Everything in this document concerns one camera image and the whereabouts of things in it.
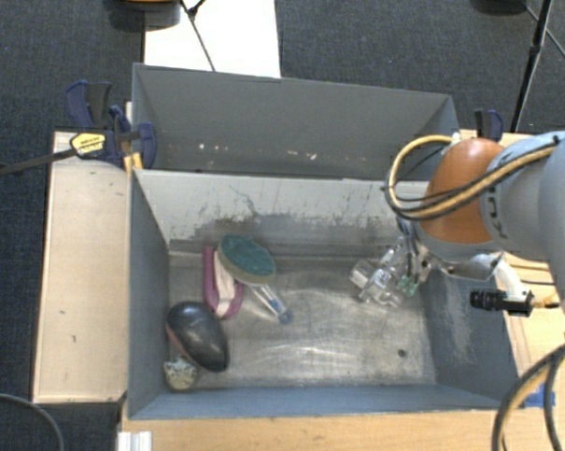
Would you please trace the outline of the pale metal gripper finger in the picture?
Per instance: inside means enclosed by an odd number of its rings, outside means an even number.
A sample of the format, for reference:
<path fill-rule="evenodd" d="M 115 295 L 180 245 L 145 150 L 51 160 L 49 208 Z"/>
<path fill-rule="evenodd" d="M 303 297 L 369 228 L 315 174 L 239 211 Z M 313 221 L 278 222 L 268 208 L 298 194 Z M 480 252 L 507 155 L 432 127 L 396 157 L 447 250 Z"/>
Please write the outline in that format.
<path fill-rule="evenodd" d="M 387 306 L 399 306 L 402 303 L 402 297 L 399 294 L 389 292 L 378 286 L 363 288 L 358 294 L 358 298 L 365 303 L 375 302 Z"/>
<path fill-rule="evenodd" d="M 358 288 L 369 288 L 376 284 L 377 267 L 367 259 L 358 260 L 349 272 L 349 280 Z"/>

